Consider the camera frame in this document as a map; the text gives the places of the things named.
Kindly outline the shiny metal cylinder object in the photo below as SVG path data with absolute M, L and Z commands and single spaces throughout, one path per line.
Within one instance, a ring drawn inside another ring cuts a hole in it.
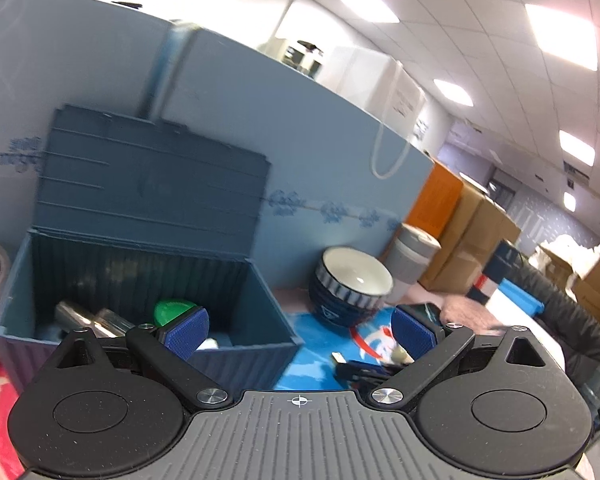
M 103 308 L 92 313 L 78 304 L 62 300 L 54 312 L 55 321 L 67 333 L 79 328 L 90 328 L 97 338 L 123 337 L 134 324 L 121 315 Z

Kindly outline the colourful printed table mat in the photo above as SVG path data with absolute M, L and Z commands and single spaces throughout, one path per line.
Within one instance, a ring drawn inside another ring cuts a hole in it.
M 289 315 L 292 327 L 303 346 L 276 382 L 278 391 L 342 390 L 349 387 L 346 378 L 336 373 L 336 361 L 342 359 L 353 368 L 389 375 L 413 362 L 412 357 L 393 338 L 393 308 L 378 311 L 370 320 L 351 328 L 327 323 L 311 313 Z

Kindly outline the pink fuzzy cloth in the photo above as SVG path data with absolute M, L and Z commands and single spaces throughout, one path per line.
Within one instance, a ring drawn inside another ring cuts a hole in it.
M 439 318 L 442 324 L 460 324 L 478 336 L 500 336 L 507 330 L 485 306 L 465 296 L 444 297 Z

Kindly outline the black usb stick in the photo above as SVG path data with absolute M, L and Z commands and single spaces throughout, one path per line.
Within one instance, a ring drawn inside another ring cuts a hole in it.
M 340 352 L 332 352 L 330 358 L 336 381 L 348 384 L 379 385 L 404 369 L 404 365 L 347 360 Z

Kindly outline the grey white travel cup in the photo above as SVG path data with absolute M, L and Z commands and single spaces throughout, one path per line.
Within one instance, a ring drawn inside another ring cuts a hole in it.
M 425 273 L 441 245 L 436 238 L 416 226 L 403 223 L 388 248 L 384 265 L 393 279 L 387 304 L 398 304 Z

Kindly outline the dark blue lower bowl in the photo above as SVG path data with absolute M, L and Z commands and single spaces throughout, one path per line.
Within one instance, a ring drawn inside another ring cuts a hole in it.
M 369 321 L 385 304 L 379 299 L 370 308 L 360 308 L 348 304 L 334 296 L 315 275 L 309 281 L 310 311 L 325 323 L 351 328 Z

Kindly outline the blue striped ceramic bowl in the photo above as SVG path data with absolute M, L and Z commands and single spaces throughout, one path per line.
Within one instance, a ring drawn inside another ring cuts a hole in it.
M 326 248 L 314 274 L 332 296 L 369 311 L 381 308 L 393 289 L 388 269 L 377 258 L 351 247 Z

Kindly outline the dark blue tall carton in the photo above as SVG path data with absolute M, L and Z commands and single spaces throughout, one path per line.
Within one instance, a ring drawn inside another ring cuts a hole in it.
M 485 306 L 504 278 L 513 269 L 520 267 L 521 261 L 519 250 L 508 240 L 501 240 L 472 283 L 466 297 Z

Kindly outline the brown cardboard box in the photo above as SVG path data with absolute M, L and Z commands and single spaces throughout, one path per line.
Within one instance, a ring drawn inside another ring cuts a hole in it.
M 419 284 L 430 292 L 465 295 L 502 240 L 515 245 L 520 229 L 483 188 L 461 177 L 462 192 L 439 237 L 440 250 Z

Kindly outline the orange cardboard box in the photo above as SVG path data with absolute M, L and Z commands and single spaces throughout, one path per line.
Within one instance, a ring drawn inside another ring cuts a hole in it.
M 464 184 L 437 160 L 405 223 L 439 238 L 460 200 Z

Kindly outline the blue plastic storage box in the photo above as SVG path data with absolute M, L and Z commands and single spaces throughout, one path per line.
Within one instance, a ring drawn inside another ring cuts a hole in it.
M 17 390 L 58 345 L 56 304 L 149 322 L 163 299 L 205 308 L 223 347 L 190 362 L 231 393 L 273 388 L 302 342 L 251 258 L 270 164 L 174 122 L 55 113 L 32 226 L 0 300 Z

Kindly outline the blue foam board panel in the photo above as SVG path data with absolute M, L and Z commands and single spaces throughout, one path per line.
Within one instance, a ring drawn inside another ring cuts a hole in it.
M 381 255 L 432 169 L 365 110 L 202 28 L 160 115 L 270 162 L 251 257 L 272 289 L 306 284 L 330 246 Z

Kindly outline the white paper shopping bag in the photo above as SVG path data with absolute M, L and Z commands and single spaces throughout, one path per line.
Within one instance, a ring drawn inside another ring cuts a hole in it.
M 378 120 L 370 171 L 378 180 L 390 179 L 410 151 L 416 119 L 427 102 L 424 90 L 404 70 L 400 61 L 385 53 L 357 48 L 343 71 L 336 92 Z M 377 163 L 386 129 L 400 136 L 404 145 L 392 166 L 379 172 Z

